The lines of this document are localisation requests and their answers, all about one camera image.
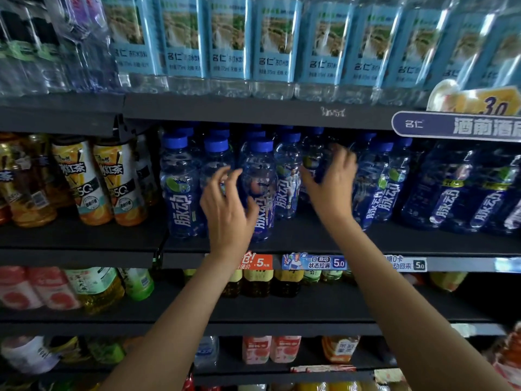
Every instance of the blue bottle cap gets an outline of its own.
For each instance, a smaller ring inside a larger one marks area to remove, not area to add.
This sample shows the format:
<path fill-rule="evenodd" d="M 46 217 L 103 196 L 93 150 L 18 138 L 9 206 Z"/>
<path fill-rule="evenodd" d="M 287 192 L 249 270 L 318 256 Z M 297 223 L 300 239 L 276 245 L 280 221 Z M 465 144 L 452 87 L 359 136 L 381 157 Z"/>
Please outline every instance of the blue bottle cap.
<path fill-rule="evenodd" d="M 371 141 L 375 137 L 375 132 L 361 132 L 356 138 L 356 141 Z"/>
<path fill-rule="evenodd" d="M 184 133 L 165 133 L 161 139 L 164 148 L 179 150 L 188 146 L 188 136 Z"/>
<path fill-rule="evenodd" d="M 312 127 L 306 128 L 306 131 L 309 134 L 319 135 L 324 132 L 324 128 L 322 126 L 312 126 Z"/>
<path fill-rule="evenodd" d="M 283 133 L 280 137 L 280 141 L 283 143 L 298 143 L 300 141 L 300 133 Z"/>
<path fill-rule="evenodd" d="M 192 137 L 194 135 L 194 128 L 192 128 L 192 127 L 177 128 L 176 132 L 186 134 L 188 137 Z"/>
<path fill-rule="evenodd" d="M 268 138 L 254 138 L 250 141 L 250 148 L 253 152 L 271 152 L 273 141 Z"/>
<path fill-rule="evenodd" d="M 224 138 L 230 137 L 230 129 L 210 129 L 210 137 L 221 136 Z"/>
<path fill-rule="evenodd" d="M 208 152 L 224 152 L 228 149 L 228 139 L 223 136 L 212 136 L 204 140 L 204 149 Z"/>
<path fill-rule="evenodd" d="M 393 142 L 387 142 L 387 141 L 371 141 L 369 144 L 369 150 L 375 151 L 375 152 L 389 152 L 392 150 Z"/>
<path fill-rule="evenodd" d="M 244 132 L 244 139 L 249 141 L 252 138 L 258 137 L 266 137 L 266 132 L 264 130 L 247 130 Z"/>
<path fill-rule="evenodd" d="M 395 140 L 395 143 L 397 146 L 399 146 L 401 148 L 410 147 L 411 144 L 413 143 L 413 138 L 412 137 L 398 137 Z"/>

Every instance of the purple sign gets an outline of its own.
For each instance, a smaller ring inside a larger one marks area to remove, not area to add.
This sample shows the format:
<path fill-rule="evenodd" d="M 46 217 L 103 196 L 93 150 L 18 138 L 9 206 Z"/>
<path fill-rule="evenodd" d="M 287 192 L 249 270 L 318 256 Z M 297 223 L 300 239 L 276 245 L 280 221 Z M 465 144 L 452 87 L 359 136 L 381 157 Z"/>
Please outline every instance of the purple sign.
<path fill-rule="evenodd" d="M 405 137 L 521 142 L 521 117 L 399 111 L 391 124 Z"/>

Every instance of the blue bottle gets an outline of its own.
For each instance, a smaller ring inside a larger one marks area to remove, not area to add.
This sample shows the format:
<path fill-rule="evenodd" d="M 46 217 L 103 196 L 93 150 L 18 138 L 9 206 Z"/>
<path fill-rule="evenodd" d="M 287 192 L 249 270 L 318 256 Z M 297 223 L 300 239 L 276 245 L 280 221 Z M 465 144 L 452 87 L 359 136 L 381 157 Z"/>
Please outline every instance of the blue bottle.
<path fill-rule="evenodd" d="M 266 137 L 266 132 L 264 130 L 247 130 L 244 132 L 241 141 L 239 143 L 239 158 L 237 164 L 239 167 L 242 167 L 247 157 L 251 153 L 250 149 L 250 141 L 254 138 L 262 138 Z"/>
<path fill-rule="evenodd" d="M 460 0 L 451 13 L 416 104 L 425 107 L 441 80 L 465 87 L 504 0 Z"/>
<path fill-rule="evenodd" d="M 402 208 L 405 223 L 438 228 L 448 216 L 472 171 L 475 144 L 440 140 L 421 165 L 411 195 Z"/>
<path fill-rule="evenodd" d="M 510 235 L 521 227 L 521 178 L 506 191 L 505 199 L 481 231 L 492 235 Z"/>
<path fill-rule="evenodd" d="M 256 138 L 251 141 L 250 148 L 252 152 L 244 164 L 241 184 L 246 196 L 251 196 L 259 206 L 252 241 L 261 241 L 270 237 L 275 221 L 277 167 L 272 140 Z"/>
<path fill-rule="evenodd" d="M 221 167 L 235 168 L 235 160 L 230 151 L 228 139 L 222 136 L 209 137 L 204 140 L 206 151 L 201 168 L 201 190 L 205 188 L 214 173 Z M 224 181 L 221 181 L 221 190 L 225 193 Z"/>
<path fill-rule="evenodd" d="M 521 35 L 521 0 L 507 0 L 487 38 L 466 89 L 500 87 L 515 84 L 521 64 L 521 49 L 512 47 Z"/>
<path fill-rule="evenodd" d="M 298 204 L 298 193 L 302 183 L 300 166 L 302 151 L 298 142 L 300 133 L 284 133 L 281 142 L 275 148 L 277 164 L 277 196 L 275 197 L 275 216 L 292 218 Z"/>
<path fill-rule="evenodd" d="M 360 156 L 369 149 L 369 144 L 371 140 L 376 137 L 375 132 L 361 132 L 356 140 L 349 146 L 349 150 L 351 152 L 355 152 L 356 159 L 359 159 Z"/>
<path fill-rule="evenodd" d="M 207 9 L 206 0 L 160 0 L 168 87 L 176 94 L 210 91 Z"/>
<path fill-rule="evenodd" d="M 168 230 L 176 238 L 196 236 L 204 230 L 199 207 L 199 170 L 188 150 L 185 134 L 165 133 L 160 160 L 160 183 L 168 213 Z"/>
<path fill-rule="evenodd" d="M 501 206 L 506 191 L 519 173 L 521 154 L 503 145 L 494 151 L 484 150 L 465 187 L 441 226 L 456 233 L 479 231 Z"/>
<path fill-rule="evenodd" d="M 253 96 L 293 97 L 302 0 L 255 0 Z"/>
<path fill-rule="evenodd" d="M 386 188 L 383 190 L 382 200 L 376 210 L 375 219 L 378 222 L 391 219 L 394 205 L 409 174 L 409 163 L 411 161 L 409 147 L 412 143 L 413 139 L 410 137 L 400 137 L 394 141 L 393 150 L 389 154 L 391 159 L 389 179 Z"/>
<path fill-rule="evenodd" d="M 208 0 L 211 91 L 226 97 L 252 95 L 252 0 Z"/>
<path fill-rule="evenodd" d="M 335 100 L 348 104 L 374 104 L 405 0 L 360 0 Z"/>
<path fill-rule="evenodd" d="M 358 170 L 353 183 L 353 217 L 367 230 L 376 215 L 378 205 L 389 178 L 389 151 L 392 142 L 371 141 L 369 150 L 358 160 Z"/>
<path fill-rule="evenodd" d="M 378 99 L 381 104 L 416 102 L 456 1 L 407 0 Z"/>
<path fill-rule="evenodd" d="M 320 182 L 320 168 L 323 162 L 324 140 L 323 127 L 311 127 L 306 129 L 306 137 L 302 140 L 302 163 L 309 170 L 315 181 Z M 310 203 L 305 186 L 300 188 L 300 199 Z"/>
<path fill-rule="evenodd" d="M 168 91 L 159 0 L 101 1 L 121 86 L 131 92 Z"/>
<path fill-rule="evenodd" d="M 330 102 L 340 83 L 355 0 L 307 0 L 304 4 L 295 97 Z"/>

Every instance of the orange beverage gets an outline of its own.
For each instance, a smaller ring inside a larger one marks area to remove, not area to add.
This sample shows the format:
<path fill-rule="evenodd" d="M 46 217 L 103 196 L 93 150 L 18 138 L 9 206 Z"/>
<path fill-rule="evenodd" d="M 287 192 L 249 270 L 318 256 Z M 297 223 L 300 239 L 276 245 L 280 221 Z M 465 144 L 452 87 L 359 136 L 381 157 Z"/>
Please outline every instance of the orange beverage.
<path fill-rule="evenodd" d="M 74 205 L 69 184 L 50 152 L 49 135 L 35 133 L 28 135 L 28 139 L 32 147 L 33 164 L 40 170 L 45 192 L 51 204 L 57 209 Z"/>
<path fill-rule="evenodd" d="M 148 209 L 130 144 L 100 139 L 94 146 L 94 157 L 105 177 L 116 222 L 122 226 L 139 225 L 147 218 Z"/>
<path fill-rule="evenodd" d="M 56 218 L 56 209 L 29 156 L 29 142 L 13 134 L 0 140 L 0 194 L 9 204 L 13 221 L 23 228 L 43 226 Z"/>
<path fill-rule="evenodd" d="M 59 136 L 53 143 L 53 155 L 69 183 L 80 219 L 91 226 L 109 222 L 113 218 L 112 206 L 87 139 Z"/>

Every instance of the light blue label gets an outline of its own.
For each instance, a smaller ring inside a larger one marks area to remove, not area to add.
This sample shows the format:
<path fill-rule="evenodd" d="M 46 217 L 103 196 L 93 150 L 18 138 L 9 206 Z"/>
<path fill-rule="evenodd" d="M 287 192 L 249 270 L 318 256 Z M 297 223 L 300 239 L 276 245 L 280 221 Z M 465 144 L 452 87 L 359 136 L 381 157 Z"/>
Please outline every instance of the light blue label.
<path fill-rule="evenodd" d="M 165 55 L 159 44 L 157 0 L 102 0 L 119 71 L 162 75 Z"/>
<path fill-rule="evenodd" d="M 347 261 L 339 255 L 311 255 L 293 252 L 282 256 L 283 270 L 346 270 Z"/>
<path fill-rule="evenodd" d="M 300 171 L 290 165 L 281 165 L 277 167 L 277 175 L 279 178 L 275 206 L 296 210 L 301 185 Z"/>
<path fill-rule="evenodd" d="M 338 2 L 310 6 L 299 82 L 340 83 L 353 11 L 353 5 Z"/>
<path fill-rule="evenodd" d="M 437 9 L 406 12 L 396 34 L 383 87 L 414 87 L 425 79 L 440 36 L 440 16 Z"/>
<path fill-rule="evenodd" d="M 483 46 L 492 25 L 492 15 L 466 13 L 452 15 L 443 32 L 433 66 L 425 82 L 425 89 L 432 90 L 441 80 L 451 78 L 463 85 Z"/>
<path fill-rule="evenodd" d="M 381 85 L 401 13 L 402 8 L 386 5 L 356 9 L 342 84 Z"/>
<path fill-rule="evenodd" d="M 521 16 L 498 18 L 482 55 L 475 67 L 479 83 L 474 87 L 510 85 L 521 60 Z"/>
<path fill-rule="evenodd" d="M 293 82 L 302 13 L 300 0 L 258 0 L 253 79 Z"/>
<path fill-rule="evenodd" d="M 251 79 L 252 0 L 210 0 L 210 72 Z"/>
<path fill-rule="evenodd" d="M 168 75 L 208 76 L 204 38 L 205 0 L 160 0 Z"/>

